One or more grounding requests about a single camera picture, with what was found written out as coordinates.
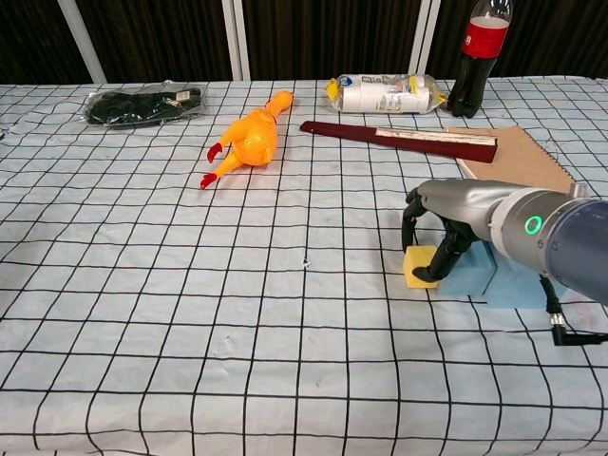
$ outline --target green indicator light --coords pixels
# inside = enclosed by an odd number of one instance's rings
[[[532,216],[525,222],[525,226],[523,228],[528,235],[536,235],[542,228],[541,216]]]

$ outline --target rubber chicken's red feet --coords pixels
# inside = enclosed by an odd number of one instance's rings
[[[218,176],[216,175],[216,173],[209,173],[209,174],[205,174],[202,178],[202,180],[200,181],[200,188],[206,188],[209,186],[209,184],[215,182],[218,180]]]
[[[209,149],[209,152],[207,152],[207,160],[211,163],[213,161],[213,159],[216,157],[216,155],[221,152],[221,144],[219,142],[216,142],[215,144],[213,144],[211,146],[211,148]]]

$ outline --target grid pattern tablecloth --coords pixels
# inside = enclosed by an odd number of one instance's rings
[[[454,160],[298,129],[519,124],[608,197],[608,82],[494,80],[472,120],[212,83],[204,117],[134,131],[79,122],[96,88],[1,87],[0,454],[608,450],[604,347],[553,347],[541,310],[406,287],[405,195],[460,177]],[[200,191],[206,149],[281,88],[275,160]],[[417,231],[443,235],[432,216]],[[569,298],[574,328],[608,331]]]

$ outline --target orange rubber chicken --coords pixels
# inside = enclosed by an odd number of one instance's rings
[[[294,94],[278,92],[266,106],[251,111],[246,117],[238,119],[226,130],[223,136],[207,152],[207,159],[213,162],[216,155],[228,144],[232,150],[213,173],[206,174],[200,181],[200,188],[221,178],[243,164],[260,166],[273,159],[278,142],[276,118],[292,105]]]

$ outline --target red bottle label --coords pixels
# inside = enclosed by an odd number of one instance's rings
[[[508,23],[501,21],[505,27],[481,27],[473,22],[485,18],[473,18],[466,29],[463,52],[471,57],[480,59],[493,59],[498,57],[503,47],[506,31],[509,30]]]

